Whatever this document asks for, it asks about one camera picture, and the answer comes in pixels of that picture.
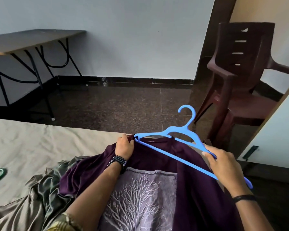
bed sheet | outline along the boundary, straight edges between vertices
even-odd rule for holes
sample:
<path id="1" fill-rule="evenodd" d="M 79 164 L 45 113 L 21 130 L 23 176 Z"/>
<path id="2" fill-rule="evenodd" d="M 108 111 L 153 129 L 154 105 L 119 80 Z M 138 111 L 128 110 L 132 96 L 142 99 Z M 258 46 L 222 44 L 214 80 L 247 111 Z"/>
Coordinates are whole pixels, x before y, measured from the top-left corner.
<path id="1" fill-rule="evenodd" d="M 116 142 L 121 133 L 66 128 L 0 119 L 0 205 L 26 195 L 24 185 L 61 160 L 97 155 Z"/>

white cabinet door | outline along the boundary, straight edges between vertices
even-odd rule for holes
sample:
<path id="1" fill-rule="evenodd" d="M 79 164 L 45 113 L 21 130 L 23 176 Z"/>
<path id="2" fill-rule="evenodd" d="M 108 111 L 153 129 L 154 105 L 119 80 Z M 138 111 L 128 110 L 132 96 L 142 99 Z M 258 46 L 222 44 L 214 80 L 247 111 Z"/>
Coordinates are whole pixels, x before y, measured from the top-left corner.
<path id="1" fill-rule="evenodd" d="M 289 168 L 289 90 L 282 100 L 238 160 L 244 160 L 242 157 L 255 145 L 259 150 L 248 158 L 249 162 Z"/>

tabletop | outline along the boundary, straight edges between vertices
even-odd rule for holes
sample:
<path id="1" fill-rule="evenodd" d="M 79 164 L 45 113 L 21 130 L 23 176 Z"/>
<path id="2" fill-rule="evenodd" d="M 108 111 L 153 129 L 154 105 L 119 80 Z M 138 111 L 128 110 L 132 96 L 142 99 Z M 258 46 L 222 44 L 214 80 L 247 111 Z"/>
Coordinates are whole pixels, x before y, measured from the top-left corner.
<path id="1" fill-rule="evenodd" d="M 62 38 L 71 37 L 84 30 L 50 30 L 34 29 L 0 35 L 0 55 L 10 54 L 16 50 L 41 45 Z"/>

tree graphic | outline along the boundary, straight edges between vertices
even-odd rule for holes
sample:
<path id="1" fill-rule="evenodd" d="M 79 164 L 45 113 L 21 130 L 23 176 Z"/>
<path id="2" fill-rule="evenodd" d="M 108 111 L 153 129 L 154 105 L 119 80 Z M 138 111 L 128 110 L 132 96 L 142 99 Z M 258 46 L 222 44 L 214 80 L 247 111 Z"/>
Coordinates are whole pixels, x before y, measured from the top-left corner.
<path id="1" fill-rule="evenodd" d="M 104 212 L 106 222 L 119 231 L 171 230 L 156 202 L 159 186 L 146 175 L 133 178 L 111 194 Z"/>

maroon chair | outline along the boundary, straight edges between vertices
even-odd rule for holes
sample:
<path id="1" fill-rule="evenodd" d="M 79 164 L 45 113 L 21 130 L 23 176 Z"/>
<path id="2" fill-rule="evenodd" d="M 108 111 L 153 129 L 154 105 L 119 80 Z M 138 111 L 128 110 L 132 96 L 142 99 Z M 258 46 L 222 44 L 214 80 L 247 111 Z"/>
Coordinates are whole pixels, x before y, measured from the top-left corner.
<path id="1" fill-rule="evenodd" d="M 274 23 L 220 23 L 214 55 L 208 63 L 213 71 L 211 86 L 195 123 L 214 103 L 217 113 L 208 139 L 226 149 L 234 124 L 259 126 L 276 102 L 254 96 L 264 69 L 289 74 L 289 66 L 271 57 Z"/>

